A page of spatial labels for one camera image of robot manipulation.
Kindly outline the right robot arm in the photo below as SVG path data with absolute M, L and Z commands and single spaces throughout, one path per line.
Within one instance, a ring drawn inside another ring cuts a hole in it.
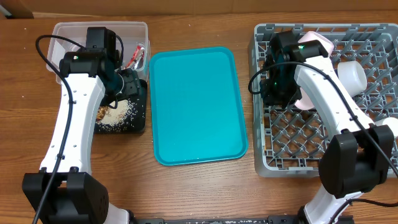
M 318 163 L 321 186 L 302 206 L 297 223 L 342 223 L 341 213 L 383 184 L 397 133 L 390 124 L 376 124 L 353 101 L 335 73 L 320 34 L 299 42 L 290 30 L 276 33 L 263 70 L 259 94 L 267 106 L 286 107 L 310 98 L 326 126 L 329 145 Z

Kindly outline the teal serving tray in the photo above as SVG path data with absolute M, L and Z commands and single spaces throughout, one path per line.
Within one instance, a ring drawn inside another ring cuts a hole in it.
M 157 53 L 149 65 L 154 156 L 163 166 L 239 159 L 248 137 L 226 47 Z

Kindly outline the clear plastic bin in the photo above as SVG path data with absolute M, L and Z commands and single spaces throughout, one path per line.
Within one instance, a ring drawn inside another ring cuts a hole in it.
M 81 45 L 86 44 L 86 33 L 89 27 L 106 27 L 115 32 L 124 44 L 123 66 L 126 66 L 138 45 L 145 48 L 144 59 L 136 69 L 140 79 L 148 81 L 150 62 L 150 41 L 148 27 L 145 22 L 134 21 L 94 21 L 94 22 L 60 22 L 53 29 L 54 35 L 66 37 Z M 55 68 L 59 68 L 59 62 L 66 52 L 76 51 L 79 47 L 60 39 L 51 39 L 47 58 Z

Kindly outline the grey dishwasher rack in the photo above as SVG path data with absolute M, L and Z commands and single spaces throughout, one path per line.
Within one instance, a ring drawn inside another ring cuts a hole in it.
M 367 88 L 353 99 L 373 121 L 397 117 L 396 24 L 258 24 L 248 46 L 249 74 L 263 67 L 269 42 L 278 32 L 292 31 L 300 39 L 317 32 L 333 44 L 331 62 L 357 61 Z M 315 109 L 302 111 L 254 104 L 254 164 L 262 177 L 316 177 L 318 161 L 328 146 L 326 127 Z

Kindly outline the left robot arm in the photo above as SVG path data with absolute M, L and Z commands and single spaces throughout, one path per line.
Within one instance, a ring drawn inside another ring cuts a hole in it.
M 130 210 L 109 202 L 107 188 L 91 174 L 91 145 L 98 110 L 127 103 L 119 132 L 145 128 L 147 83 L 123 68 L 123 41 L 105 27 L 89 27 L 86 42 L 67 52 L 53 71 L 62 98 L 49 149 L 36 173 L 26 173 L 22 191 L 34 222 L 135 223 Z

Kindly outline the small white bowl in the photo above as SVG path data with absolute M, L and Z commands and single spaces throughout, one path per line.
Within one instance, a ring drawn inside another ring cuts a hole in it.
M 333 49 L 334 49 L 333 42 L 331 42 L 326 37 L 320 35 L 317 32 L 308 31 L 303 37 L 301 37 L 298 40 L 298 43 L 309 42 L 311 40 L 318 40 L 322 44 L 322 46 L 325 48 L 325 50 L 328 52 L 328 57 L 331 56 Z

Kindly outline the brown food scrap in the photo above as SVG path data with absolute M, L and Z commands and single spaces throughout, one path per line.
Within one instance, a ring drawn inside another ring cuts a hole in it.
M 108 110 L 108 106 L 100 106 L 96 115 L 96 121 L 101 121 L 105 117 Z

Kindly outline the large white plate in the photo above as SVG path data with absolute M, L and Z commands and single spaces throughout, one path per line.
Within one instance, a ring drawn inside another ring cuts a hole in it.
M 311 99 L 306 94 L 306 92 L 304 91 L 303 88 L 300 88 L 300 92 L 301 92 L 302 97 L 301 97 L 301 99 L 297 100 L 294 103 L 294 105 L 300 110 L 311 110 L 311 109 L 314 109 L 315 106 L 313 105 Z

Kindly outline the white cup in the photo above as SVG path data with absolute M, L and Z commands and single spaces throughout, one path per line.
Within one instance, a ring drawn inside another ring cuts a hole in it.
M 357 61 L 340 62 L 337 74 L 350 97 L 360 94 L 367 87 L 366 74 L 361 64 Z

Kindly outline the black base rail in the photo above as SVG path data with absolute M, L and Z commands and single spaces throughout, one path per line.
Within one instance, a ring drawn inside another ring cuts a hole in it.
M 300 223 L 296 215 L 271 215 L 267 218 L 212 218 L 164 220 L 163 218 L 133 218 L 130 224 L 294 224 Z

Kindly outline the red snack wrapper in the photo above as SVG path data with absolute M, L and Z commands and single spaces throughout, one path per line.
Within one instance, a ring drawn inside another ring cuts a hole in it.
M 133 53 L 132 58 L 124 68 L 131 68 L 133 70 L 140 68 L 141 62 L 144 59 L 145 50 L 146 49 L 143 45 L 138 45 Z

